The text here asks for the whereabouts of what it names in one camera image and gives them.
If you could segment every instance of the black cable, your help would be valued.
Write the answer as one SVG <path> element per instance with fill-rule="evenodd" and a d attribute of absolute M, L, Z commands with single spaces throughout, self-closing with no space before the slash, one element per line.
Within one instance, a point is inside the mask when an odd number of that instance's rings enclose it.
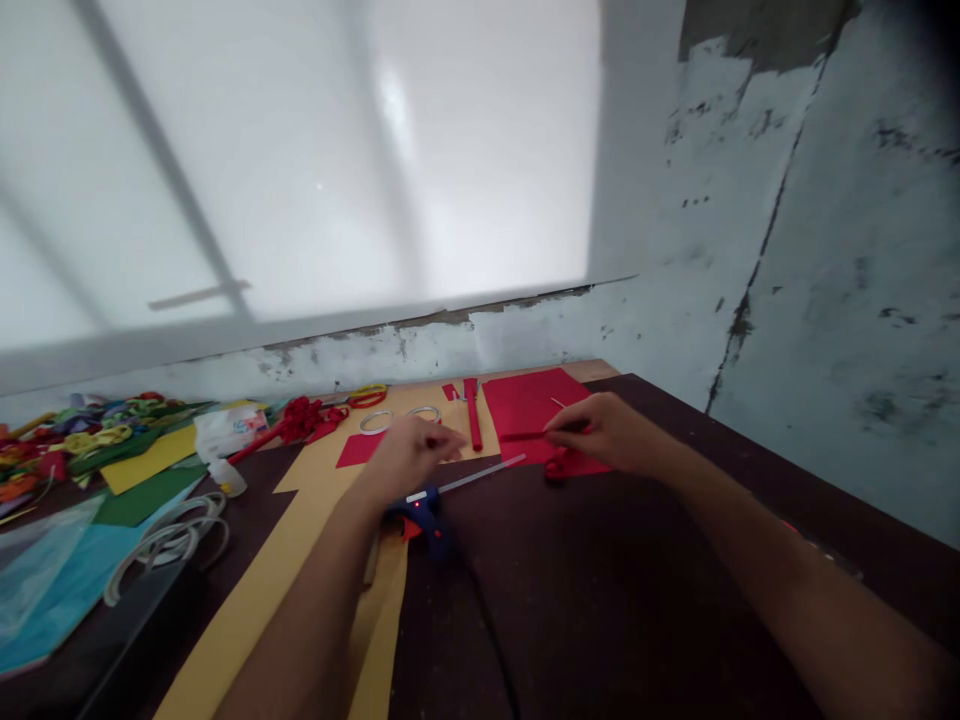
<path fill-rule="evenodd" d="M 473 570 L 473 566 L 459 553 L 460 561 L 463 563 L 470 582 L 473 584 L 473 593 L 477 598 L 477 604 L 480 606 L 480 615 L 483 618 L 483 625 L 487 629 L 487 635 L 490 637 L 490 643 L 493 645 L 493 652 L 497 656 L 497 664 L 500 665 L 500 675 L 503 677 L 503 687 L 507 693 L 507 702 L 510 704 L 510 712 L 514 720 L 520 720 L 520 700 L 517 698 L 517 688 L 513 684 L 513 677 L 510 675 L 510 669 L 507 667 L 507 658 L 503 653 L 503 647 L 500 645 L 500 639 L 497 637 L 497 629 L 493 624 L 493 617 L 490 615 L 490 608 L 487 607 L 487 600 L 483 595 L 483 588 L 480 580 Z"/>

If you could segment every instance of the red cardstock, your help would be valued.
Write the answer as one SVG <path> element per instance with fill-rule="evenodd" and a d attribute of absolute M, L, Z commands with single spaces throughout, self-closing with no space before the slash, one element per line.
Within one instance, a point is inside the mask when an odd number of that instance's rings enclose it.
<path fill-rule="evenodd" d="M 526 454 L 518 465 L 546 463 L 553 457 L 556 448 L 544 439 L 511 441 L 512 435 L 536 434 L 543 430 L 561 408 L 554 400 L 564 405 L 573 405 L 590 396 L 590 391 L 570 377 L 562 368 L 545 370 L 528 375 L 515 375 L 500 380 L 490 380 L 483 385 L 487 407 L 500 441 L 500 455 L 504 460 Z M 592 475 L 608 472 L 609 467 L 582 453 L 571 452 L 564 461 L 558 477 Z"/>
<path fill-rule="evenodd" d="M 374 450 L 380 445 L 385 432 L 378 435 L 351 435 L 343 446 L 343 452 L 340 453 L 340 459 L 337 460 L 337 467 L 348 467 L 350 465 L 362 465 L 373 457 Z"/>

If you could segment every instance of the tape roll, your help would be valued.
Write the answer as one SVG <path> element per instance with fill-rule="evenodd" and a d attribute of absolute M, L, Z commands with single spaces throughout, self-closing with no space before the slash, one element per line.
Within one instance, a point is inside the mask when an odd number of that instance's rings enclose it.
<path fill-rule="evenodd" d="M 414 408 L 407 415 L 419 415 L 422 412 L 432 412 L 436 417 L 434 417 L 430 422 L 438 423 L 440 422 L 440 411 L 437 410 L 433 405 L 424 405 L 423 407 Z"/>
<path fill-rule="evenodd" d="M 366 424 L 370 420 L 373 420 L 373 418 L 378 417 L 379 415 L 389 415 L 390 422 L 384 425 L 382 428 L 377 428 L 376 430 L 367 430 Z M 360 421 L 360 434 L 361 435 L 379 435 L 382 432 L 386 432 L 387 428 L 389 428 L 391 423 L 393 423 L 394 417 L 396 416 L 393 414 L 393 410 L 377 410 L 375 413 L 370 413 L 363 420 Z"/>

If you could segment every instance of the glue bottle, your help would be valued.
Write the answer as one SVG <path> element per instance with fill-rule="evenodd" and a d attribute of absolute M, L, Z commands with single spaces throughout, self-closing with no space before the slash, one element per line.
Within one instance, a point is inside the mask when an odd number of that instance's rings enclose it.
<path fill-rule="evenodd" d="M 243 475 L 223 458 L 210 462 L 210 477 L 227 497 L 237 497 L 247 489 L 247 482 L 243 479 Z"/>

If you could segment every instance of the left hand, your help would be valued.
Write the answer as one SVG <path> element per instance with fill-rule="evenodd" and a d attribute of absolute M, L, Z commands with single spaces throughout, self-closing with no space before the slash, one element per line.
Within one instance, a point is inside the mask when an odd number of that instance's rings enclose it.
<path fill-rule="evenodd" d="M 459 460 L 467 439 L 443 425 L 415 415 L 396 420 L 380 442 L 354 487 L 386 507 L 411 495 L 444 460 Z"/>

